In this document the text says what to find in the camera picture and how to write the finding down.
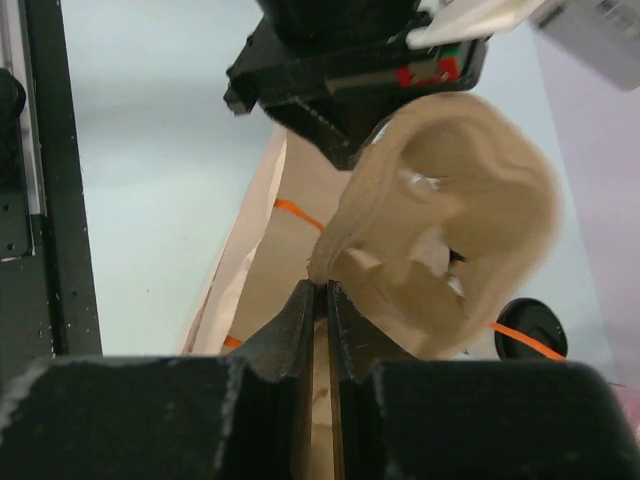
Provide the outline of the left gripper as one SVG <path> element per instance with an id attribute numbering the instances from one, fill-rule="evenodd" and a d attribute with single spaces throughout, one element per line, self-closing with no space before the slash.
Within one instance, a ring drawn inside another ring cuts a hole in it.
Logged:
<path id="1" fill-rule="evenodd" d="M 396 110 L 479 80 L 487 38 L 411 49 L 432 14 L 415 1 L 262 1 L 263 17 L 228 68 L 227 107 L 254 106 L 351 170 Z"/>

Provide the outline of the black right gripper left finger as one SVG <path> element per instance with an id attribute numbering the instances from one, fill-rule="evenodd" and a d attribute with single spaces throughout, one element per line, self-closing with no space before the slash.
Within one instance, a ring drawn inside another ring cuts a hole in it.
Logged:
<path id="1" fill-rule="evenodd" d="M 305 479 L 313 285 L 224 356 L 65 357 L 1 402 L 5 479 Z"/>

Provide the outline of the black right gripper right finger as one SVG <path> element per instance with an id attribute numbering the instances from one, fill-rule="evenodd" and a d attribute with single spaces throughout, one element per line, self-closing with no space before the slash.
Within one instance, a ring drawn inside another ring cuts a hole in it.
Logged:
<path id="1" fill-rule="evenodd" d="M 327 286 L 339 479 L 635 479 L 617 399 L 574 362 L 421 361 Z"/>

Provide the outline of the brown cup carrier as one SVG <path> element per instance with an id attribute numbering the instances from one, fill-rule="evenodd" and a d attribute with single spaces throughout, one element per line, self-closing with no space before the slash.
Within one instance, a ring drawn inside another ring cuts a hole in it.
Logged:
<path id="1" fill-rule="evenodd" d="M 419 98 L 361 152 L 308 264 L 410 354 L 473 345 L 547 255 L 558 224 L 551 163 L 497 108 Z"/>

